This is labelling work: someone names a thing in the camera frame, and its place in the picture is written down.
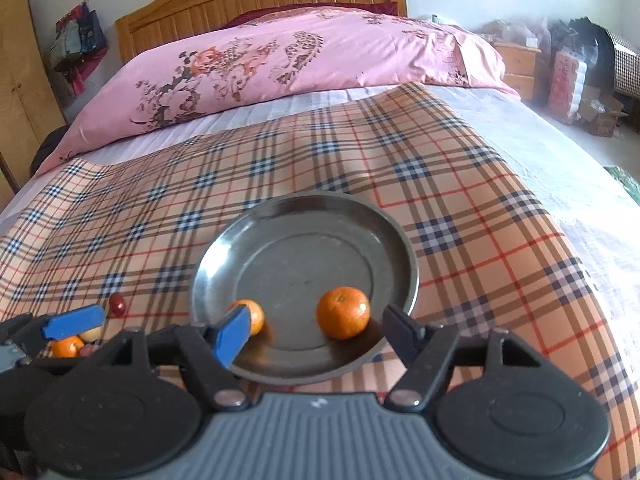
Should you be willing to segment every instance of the checkered fabric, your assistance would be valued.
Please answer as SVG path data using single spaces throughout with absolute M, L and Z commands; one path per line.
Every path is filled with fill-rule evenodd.
M 623 95 L 640 99 L 640 48 L 607 31 L 615 52 L 613 89 Z
M 424 86 L 73 168 L 0 240 L 5 318 L 105 304 L 117 290 L 129 313 L 109 320 L 104 338 L 123 326 L 188 322 L 193 266 L 228 222 L 272 196 L 348 192 L 393 216 L 414 244 L 417 319 L 516 331 L 609 411 L 597 476 L 635 477 L 637 386 L 586 270 L 535 195 Z M 382 396 L 402 372 L 387 348 L 359 370 L 296 389 Z

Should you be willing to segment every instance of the plate rim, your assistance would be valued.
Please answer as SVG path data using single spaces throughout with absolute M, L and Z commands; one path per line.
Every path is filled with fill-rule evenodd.
M 357 196 L 353 196 L 347 193 L 335 192 L 335 191 L 296 191 L 296 192 L 292 192 L 284 195 L 267 198 L 262 202 L 260 202 L 259 204 L 247 209 L 246 211 L 241 213 L 239 216 L 232 219 L 228 224 L 226 224 L 226 227 L 223 228 L 216 235 L 215 238 L 213 238 L 213 240 L 207 246 L 206 250 L 202 253 L 202 256 L 199 258 L 199 260 L 193 267 L 193 276 L 191 277 L 191 282 L 189 286 L 189 320 L 191 324 L 194 324 L 197 322 L 196 316 L 194 313 L 195 306 L 193 302 L 193 290 L 194 290 L 196 277 L 198 275 L 197 270 L 200 268 L 200 265 L 202 264 L 202 261 L 205 255 L 207 254 L 207 252 L 209 251 L 209 249 L 218 241 L 218 239 L 221 238 L 223 235 L 225 235 L 226 232 L 231 230 L 238 222 L 241 222 L 242 220 L 251 216 L 252 211 L 254 211 L 254 209 L 256 208 L 266 206 L 267 204 L 273 205 L 274 201 L 286 202 L 289 200 L 295 200 L 297 198 L 310 198 L 310 197 L 315 197 L 315 198 L 331 197 L 331 198 L 338 198 L 341 200 L 356 202 L 361 206 L 368 208 L 374 214 L 382 216 L 382 218 L 385 219 L 385 221 L 388 222 L 388 224 L 391 225 L 391 227 L 399 234 L 399 237 L 402 240 L 402 244 L 404 245 L 404 249 L 408 255 L 409 268 L 410 268 L 409 298 L 408 298 L 408 301 L 402 306 L 402 310 L 407 314 L 411 314 L 411 312 L 415 307 L 415 302 L 417 301 L 418 290 L 420 289 L 418 257 L 415 254 L 414 247 L 411 244 L 411 240 L 409 240 L 409 237 L 407 233 L 404 231 L 404 229 L 402 228 L 402 226 L 391 215 L 385 212 L 381 207 L 375 204 L 372 204 L 371 202 L 368 202 Z M 372 346 L 372 348 L 369 349 L 369 351 L 365 352 L 363 355 L 361 355 L 357 359 L 354 359 L 350 363 L 345 364 L 339 368 L 335 368 L 334 370 L 331 370 L 329 372 L 324 372 L 322 374 L 316 374 L 312 376 L 303 376 L 299 378 L 283 378 L 283 377 L 276 378 L 274 376 L 266 376 L 266 375 L 247 371 L 244 368 L 236 367 L 233 363 L 229 367 L 229 371 L 231 371 L 231 373 L 243 379 L 253 381 L 256 383 L 268 384 L 271 386 L 294 386 L 294 385 L 302 385 L 302 384 L 321 383 L 323 381 L 341 377 L 344 374 L 357 370 L 362 365 L 371 362 L 371 360 L 377 354 L 380 353 L 380 351 L 386 346 L 386 344 L 387 344 L 386 337 L 383 336 L 378 343 L 376 343 L 375 345 Z

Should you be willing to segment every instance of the wooden wardrobe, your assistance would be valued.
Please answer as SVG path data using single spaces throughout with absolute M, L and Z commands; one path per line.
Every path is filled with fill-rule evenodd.
M 0 0 L 0 209 L 13 197 L 12 189 L 28 181 L 45 137 L 64 124 L 40 57 L 29 0 Z

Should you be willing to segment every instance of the floor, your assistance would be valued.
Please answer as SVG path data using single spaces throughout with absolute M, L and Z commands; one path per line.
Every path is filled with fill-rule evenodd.
M 562 124 L 544 113 L 538 113 L 600 164 L 624 168 L 640 182 L 640 135 L 629 127 L 625 125 L 617 127 L 613 137 L 610 138 L 596 137 L 585 131 L 579 124 Z

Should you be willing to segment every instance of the gray ribbed panel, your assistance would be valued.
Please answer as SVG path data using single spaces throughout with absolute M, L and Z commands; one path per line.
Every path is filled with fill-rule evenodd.
M 136 480 L 487 480 L 450 457 L 418 415 L 373 394 L 264 394 L 217 415 L 198 443 Z M 62 480 L 52 472 L 43 480 Z

